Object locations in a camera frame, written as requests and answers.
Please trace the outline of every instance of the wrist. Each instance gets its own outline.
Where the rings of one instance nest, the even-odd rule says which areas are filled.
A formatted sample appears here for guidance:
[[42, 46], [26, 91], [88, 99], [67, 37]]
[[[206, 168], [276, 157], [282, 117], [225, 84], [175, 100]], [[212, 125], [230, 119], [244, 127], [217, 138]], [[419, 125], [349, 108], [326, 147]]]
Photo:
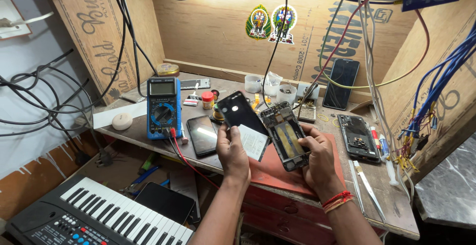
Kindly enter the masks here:
[[325, 203], [327, 200], [330, 200], [335, 195], [342, 193], [345, 190], [345, 187], [342, 185], [339, 177], [333, 175], [329, 182], [322, 183], [314, 188], [314, 191], [318, 194], [321, 204]]

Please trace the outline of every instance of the digital multimeter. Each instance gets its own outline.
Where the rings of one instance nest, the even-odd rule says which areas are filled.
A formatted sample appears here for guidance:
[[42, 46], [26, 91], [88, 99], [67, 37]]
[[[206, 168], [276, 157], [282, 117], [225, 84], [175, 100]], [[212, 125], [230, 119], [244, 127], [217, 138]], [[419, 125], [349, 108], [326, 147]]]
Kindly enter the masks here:
[[170, 129], [182, 136], [180, 81], [175, 77], [147, 80], [147, 138], [168, 139]]

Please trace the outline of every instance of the drawer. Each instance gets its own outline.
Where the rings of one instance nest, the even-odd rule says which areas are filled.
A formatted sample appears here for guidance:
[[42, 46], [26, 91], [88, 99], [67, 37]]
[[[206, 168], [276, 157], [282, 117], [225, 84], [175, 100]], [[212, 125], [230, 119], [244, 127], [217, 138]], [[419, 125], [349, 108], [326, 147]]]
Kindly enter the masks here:
[[331, 245], [336, 241], [331, 230], [294, 216], [279, 215], [260, 207], [243, 203], [243, 223], [277, 237], [305, 245]]
[[254, 187], [248, 187], [244, 201], [249, 204], [266, 209], [271, 207], [279, 211], [310, 220], [315, 223], [330, 225], [324, 210], [311, 205], [294, 201], [285, 196]]

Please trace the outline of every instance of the black phone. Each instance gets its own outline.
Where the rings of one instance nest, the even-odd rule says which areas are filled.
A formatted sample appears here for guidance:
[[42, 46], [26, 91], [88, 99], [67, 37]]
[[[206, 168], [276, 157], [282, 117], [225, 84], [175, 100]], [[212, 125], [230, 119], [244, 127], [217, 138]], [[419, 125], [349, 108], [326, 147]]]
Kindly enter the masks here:
[[241, 124], [259, 133], [269, 136], [268, 131], [259, 119], [258, 115], [249, 105], [241, 91], [225, 97], [217, 103], [218, 109], [223, 114], [228, 127], [240, 126]]
[[134, 201], [179, 224], [185, 223], [195, 206], [193, 198], [154, 182], [147, 183]]
[[187, 120], [193, 148], [197, 156], [214, 152], [217, 145], [217, 132], [207, 115]]
[[340, 130], [350, 157], [380, 163], [372, 132], [362, 117], [338, 114]]
[[[332, 71], [330, 73], [331, 80], [345, 86], [354, 86], [357, 77], [357, 71], [360, 66], [358, 61], [351, 59], [337, 58], [334, 60]], [[349, 102], [352, 89], [346, 89], [328, 82], [326, 94], [322, 101], [322, 106], [326, 108], [334, 108], [345, 110]]]

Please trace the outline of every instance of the white soap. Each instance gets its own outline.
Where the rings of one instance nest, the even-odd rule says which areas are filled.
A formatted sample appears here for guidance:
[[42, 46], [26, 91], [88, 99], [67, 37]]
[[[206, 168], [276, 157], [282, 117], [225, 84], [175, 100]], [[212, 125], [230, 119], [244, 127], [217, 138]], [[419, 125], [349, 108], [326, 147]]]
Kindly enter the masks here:
[[117, 114], [112, 119], [112, 127], [117, 131], [122, 131], [129, 128], [132, 125], [132, 115], [130, 113], [124, 112]]

